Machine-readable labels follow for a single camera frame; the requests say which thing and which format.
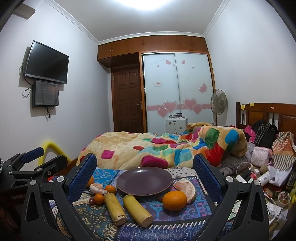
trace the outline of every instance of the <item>purple plate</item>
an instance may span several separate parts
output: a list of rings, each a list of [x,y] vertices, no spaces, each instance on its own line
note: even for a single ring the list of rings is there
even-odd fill
[[[158,167],[137,167],[121,174],[117,187],[134,196],[150,196],[160,193],[172,184],[171,174]]]

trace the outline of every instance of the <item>ceiling light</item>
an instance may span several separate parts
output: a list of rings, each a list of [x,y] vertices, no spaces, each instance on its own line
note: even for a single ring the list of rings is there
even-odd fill
[[[117,2],[139,10],[154,10],[162,7],[171,0],[116,0]]]

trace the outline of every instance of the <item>label on wardrobe door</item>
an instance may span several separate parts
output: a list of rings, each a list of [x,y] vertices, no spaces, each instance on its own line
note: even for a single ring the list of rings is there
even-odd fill
[[[161,82],[154,82],[153,85],[156,86],[161,86]]]

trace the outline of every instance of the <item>standing fan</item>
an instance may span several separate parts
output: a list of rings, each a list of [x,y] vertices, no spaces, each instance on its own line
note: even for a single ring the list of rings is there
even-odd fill
[[[212,112],[216,115],[216,125],[217,125],[217,116],[221,115],[227,106],[227,98],[225,93],[222,90],[216,90],[211,97],[211,109]]]

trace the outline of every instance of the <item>plate rim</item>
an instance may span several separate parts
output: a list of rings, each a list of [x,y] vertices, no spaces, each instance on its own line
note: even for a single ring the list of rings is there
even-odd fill
[[[126,191],[123,191],[123,190],[118,186],[118,184],[117,184],[117,182],[118,182],[118,178],[119,178],[122,174],[126,173],[127,171],[130,171],[130,170],[133,170],[133,169],[137,169],[137,168],[158,168],[158,169],[162,169],[162,170],[166,171],[166,172],[170,175],[170,177],[171,177],[170,184],[169,184],[165,189],[163,189],[163,190],[161,190],[161,191],[159,191],[159,192],[152,193],[152,194],[146,194],[146,195],[137,195],[137,194],[132,194],[132,193],[128,193],[128,192],[126,192]],[[135,168],[132,168],[132,169],[126,170],[124,173],[122,173],[121,175],[119,175],[118,178],[116,179],[116,187],[117,187],[120,191],[122,191],[122,192],[124,192],[124,193],[126,193],[126,194],[133,195],[133,196],[142,196],[142,197],[144,197],[144,196],[152,196],[152,195],[155,195],[155,194],[161,193],[161,192],[165,191],[166,189],[168,189],[168,188],[170,187],[170,185],[172,184],[172,182],[173,182],[173,177],[172,177],[172,175],[171,175],[167,170],[165,170],[165,169],[163,169],[163,168],[160,168],[160,167],[135,167]]]

